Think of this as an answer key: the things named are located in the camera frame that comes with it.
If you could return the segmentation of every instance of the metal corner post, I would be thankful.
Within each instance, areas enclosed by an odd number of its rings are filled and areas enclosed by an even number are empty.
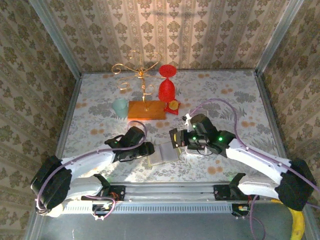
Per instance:
[[[81,89],[82,78],[78,79],[75,83],[70,103],[65,114],[62,130],[58,140],[58,144],[55,150],[55,155],[60,159],[62,158],[72,116],[75,111],[78,95]],[[36,205],[33,206],[33,211],[30,214],[30,218],[27,224],[24,240],[37,240],[41,231],[42,224],[44,222],[44,216],[36,214]]]
[[[260,76],[266,69],[303,3],[304,0],[290,0],[255,68],[258,76]]]
[[[273,114],[273,110],[268,98],[268,94],[264,85],[264,81],[261,75],[255,74],[256,84],[258,86],[261,100],[265,109],[266,116],[268,118],[270,128],[272,131],[272,135],[274,138],[274,143],[278,154],[282,158],[287,158],[286,150],[284,144],[282,142],[280,132],[276,123],[275,116]],[[320,239],[320,231],[317,227],[315,216],[312,212],[310,206],[306,205],[303,209],[304,221],[305,221],[305,231],[304,231],[304,239],[305,240],[319,240]]]
[[[70,71],[72,72],[74,78],[78,81],[80,79],[81,73],[78,68],[77,62],[73,58],[73,54],[68,48],[62,33],[58,30],[53,17],[48,10],[46,3],[43,0],[29,0],[32,7],[39,16],[41,22],[43,23],[46,31],[49,33],[54,44],[58,48],[60,54],[62,55],[64,61],[68,65]]]

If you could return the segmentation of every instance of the metal frame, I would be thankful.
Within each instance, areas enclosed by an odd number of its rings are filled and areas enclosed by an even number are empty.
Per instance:
[[[276,149],[278,151],[278,154],[281,158],[287,158],[287,154],[285,151],[284,144],[281,140],[280,132],[277,127],[275,115],[273,113],[273,109],[271,107],[268,94],[264,85],[264,81],[261,77],[261,75],[257,75],[255,73],[255,81],[258,86],[261,100],[265,109],[266,116],[268,118],[271,132],[273,135],[274,143],[276,146]],[[319,240],[320,239],[320,231],[316,223],[315,216],[311,210],[311,207],[306,205],[303,208],[303,215],[304,215],[304,221],[305,221],[305,231],[304,235],[307,240]]]
[[[266,69],[268,63],[275,54],[281,40],[285,36],[290,24],[292,23],[303,3],[304,0],[290,0],[255,68],[258,76],[261,75]]]
[[[262,98],[264,109],[270,124],[270,128],[273,134],[275,145],[278,150],[280,157],[286,158],[286,151],[281,140],[279,129],[276,124],[274,113],[269,102],[267,91],[264,86],[262,79],[262,73],[267,67],[268,63],[272,59],[277,47],[279,46],[281,40],[286,34],[291,22],[299,11],[304,0],[291,0],[285,9],[268,45],[266,46],[260,61],[258,62],[255,71],[255,79]],[[76,84],[72,93],[70,104],[66,113],[65,121],[62,127],[62,131],[59,137],[58,145],[55,154],[60,158],[63,154],[65,143],[67,140],[69,127],[71,124],[73,112],[77,103],[77,98],[81,88],[81,73],[77,66],[76,61],[73,58],[72,52],[70,52],[67,44],[65,43],[63,37],[60,35],[58,28],[56,27],[54,20],[50,14],[48,7],[44,1],[30,0],[32,7],[35,9],[40,20],[44,24],[46,30],[50,34],[54,44],[57,46],[59,52],[61,53],[63,59],[67,63],[69,69],[76,79]],[[126,185],[126,204],[172,204],[182,202],[186,204],[198,204],[203,205],[208,204],[221,205],[228,204],[232,202],[214,202],[212,194],[212,186],[215,182],[162,182],[162,183],[125,183]],[[182,198],[189,196],[188,201],[182,201]],[[259,201],[261,203],[267,203],[267,199]],[[309,206],[306,206],[303,210],[305,216],[305,237],[308,240],[320,239],[319,229],[317,227],[315,218],[313,216],[312,210]],[[33,211],[28,221],[28,226],[26,229],[25,240],[37,240],[39,233],[43,224],[44,217],[38,215]]]
[[[80,89],[81,89],[81,84],[82,84],[82,78],[79,78],[75,83],[75,86],[74,86],[74,89],[72,92],[72,96],[70,99],[70,103],[69,103],[69,106],[68,106],[68,109],[67,109],[67,112],[66,112],[66,115],[64,118],[64,122],[63,122],[62,130],[60,133],[60,137],[58,140],[58,144],[57,144],[57,147],[55,150],[55,155],[58,158],[62,157],[62,154],[65,149],[65,144],[66,144],[70,124],[72,121],[72,117],[73,117],[73,114],[74,114],[74,111],[76,108],[77,99],[78,99]],[[43,221],[44,221],[44,217],[39,214],[36,214],[35,209],[36,209],[36,205],[34,205],[32,208],[31,215],[28,220],[26,232],[24,235],[24,240],[37,240],[39,237],[39,233],[40,233]]]
[[[29,1],[34,8],[35,12],[38,14],[41,22],[43,23],[45,29],[51,36],[54,44],[58,48],[60,54],[62,55],[64,61],[68,65],[70,71],[72,72],[74,78],[76,80],[80,79],[81,73],[78,68],[78,65],[73,58],[72,52],[69,50],[65,40],[60,35],[60,31],[58,30],[53,17],[50,14],[50,11],[46,5],[46,2],[43,0],[30,0]]]
[[[92,214],[93,204],[99,201],[71,201],[62,214]],[[118,203],[112,214],[231,214],[231,203]]]

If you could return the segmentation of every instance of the yellow cable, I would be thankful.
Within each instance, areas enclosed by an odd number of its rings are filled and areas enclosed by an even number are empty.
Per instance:
[[[272,203],[283,204],[278,199],[272,199]],[[288,207],[292,215],[292,232],[290,240],[301,240],[305,232],[305,217],[302,211],[296,211]]]

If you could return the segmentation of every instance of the gold wire sculpture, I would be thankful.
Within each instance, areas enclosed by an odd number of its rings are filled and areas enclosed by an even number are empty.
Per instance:
[[[141,53],[139,51],[137,51],[137,50],[132,50],[127,54],[127,57],[129,59],[133,58],[133,56],[130,55],[131,53],[139,54],[139,66],[138,66],[138,68],[136,70],[134,70],[134,69],[122,64],[122,63],[117,63],[117,64],[112,66],[111,71],[112,71],[113,74],[117,75],[117,74],[121,73],[121,68],[120,67],[124,67],[127,70],[135,72],[135,74],[133,76],[126,76],[126,77],[120,78],[118,80],[118,82],[117,82],[117,87],[120,90],[125,90],[125,89],[129,88],[130,84],[127,81],[123,82],[124,80],[133,79],[133,78],[141,79],[142,101],[144,102],[145,111],[147,112],[148,111],[148,107],[147,107],[147,103],[146,103],[146,95],[153,94],[155,92],[155,87],[152,84],[149,84],[146,87],[145,77],[160,78],[160,79],[165,79],[165,77],[163,77],[163,76],[151,76],[151,75],[147,74],[146,72],[149,71],[150,69],[153,69],[163,59],[163,56],[158,52],[154,52],[153,55],[157,55],[158,61],[155,64],[153,64],[151,67],[145,68],[145,67],[143,67]]]

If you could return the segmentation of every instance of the wooden block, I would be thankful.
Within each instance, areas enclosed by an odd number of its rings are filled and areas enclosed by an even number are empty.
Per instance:
[[[128,120],[164,120],[166,103],[162,101],[129,101]]]

